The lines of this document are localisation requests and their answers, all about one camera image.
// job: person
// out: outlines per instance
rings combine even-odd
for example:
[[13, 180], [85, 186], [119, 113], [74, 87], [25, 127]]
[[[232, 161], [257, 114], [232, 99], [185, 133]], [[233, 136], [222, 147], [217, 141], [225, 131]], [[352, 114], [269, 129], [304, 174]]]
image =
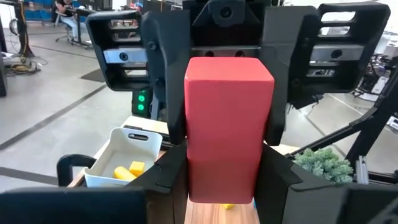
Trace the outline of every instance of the person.
[[[78, 37], [77, 20], [73, 16], [73, 13], [67, 10], [68, 8], [71, 9], [73, 7], [72, 0], [56, 0], [55, 3], [58, 12], [63, 14], [60, 17], [61, 22], [72, 28], [73, 39], [76, 39]], [[86, 32], [86, 24], [83, 22], [80, 23], [80, 31]]]

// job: black metal frame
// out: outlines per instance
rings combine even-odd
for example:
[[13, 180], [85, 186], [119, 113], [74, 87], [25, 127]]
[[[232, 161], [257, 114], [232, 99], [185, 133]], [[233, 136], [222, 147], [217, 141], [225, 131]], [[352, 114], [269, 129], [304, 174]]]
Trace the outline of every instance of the black metal frame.
[[[355, 169], [355, 162], [360, 156], [366, 156], [369, 150], [372, 148], [377, 137], [385, 127], [388, 119], [398, 111], [398, 70], [392, 74], [391, 79], [387, 83], [386, 87], [381, 92], [379, 98], [374, 103], [374, 106], [369, 109], [362, 117], [351, 122], [349, 125], [335, 131], [334, 133], [328, 134], [327, 136], [307, 145], [293, 153], [296, 155], [302, 153], [306, 149], [312, 149], [317, 151], [321, 148], [331, 146], [333, 143], [338, 142], [352, 134], [360, 132], [356, 138], [354, 144], [346, 155], [351, 166]], [[372, 173], [371, 179], [375, 180], [390, 180], [398, 183], [397, 179], [385, 178], [384, 174], [379, 174], [379, 177]]]
[[369, 172], [369, 181], [376, 184], [398, 184], [398, 178], [394, 174], [383, 174], [379, 172]]

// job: artificial plant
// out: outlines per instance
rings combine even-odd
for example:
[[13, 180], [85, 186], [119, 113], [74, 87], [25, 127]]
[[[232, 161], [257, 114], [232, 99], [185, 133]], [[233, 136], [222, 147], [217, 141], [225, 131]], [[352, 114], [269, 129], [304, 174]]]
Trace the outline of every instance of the artificial plant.
[[353, 168], [349, 162], [340, 160], [330, 147], [315, 152], [306, 149], [302, 154], [295, 156], [294, 162], [314, 175], [336, 184], [353, 181]]

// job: white tray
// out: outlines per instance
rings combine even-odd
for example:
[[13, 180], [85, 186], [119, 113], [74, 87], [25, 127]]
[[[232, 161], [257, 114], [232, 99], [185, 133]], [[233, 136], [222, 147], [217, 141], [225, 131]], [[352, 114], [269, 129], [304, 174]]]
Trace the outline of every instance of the white tray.
[[140, 161], [145, 162], [144, 171], [147, 171], [159, 156], [161, 145], [162, 136], [158, 133], [128, 128], [113, 129], [104, 153], [90, 169], [83, 169], [87, 187], [120, 187], [130, 183], [128, 180], [113, 178], [115, 168], [123, 166], [129, 169], [132, 161]]

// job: yellow object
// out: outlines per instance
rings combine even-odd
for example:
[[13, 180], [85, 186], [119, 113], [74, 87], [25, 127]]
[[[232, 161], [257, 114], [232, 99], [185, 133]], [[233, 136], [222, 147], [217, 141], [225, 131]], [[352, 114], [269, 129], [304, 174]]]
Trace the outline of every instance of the yellow object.
[[230, 209], [230, 208], [232, 208], [232, 207], [234, 207], [235, 205], [234, 204], [223, 204], [223, 207], [225, 208], [225, 209]]
[[144, 172], [144, 168], [145, 168], [145, 162], [133, 161], [130, 165], [130, 173], [138, 177]]
[[119, 180], [134, 180], [137, 178], [124, 167], [118, 167], [114, 170], [114, 177]]

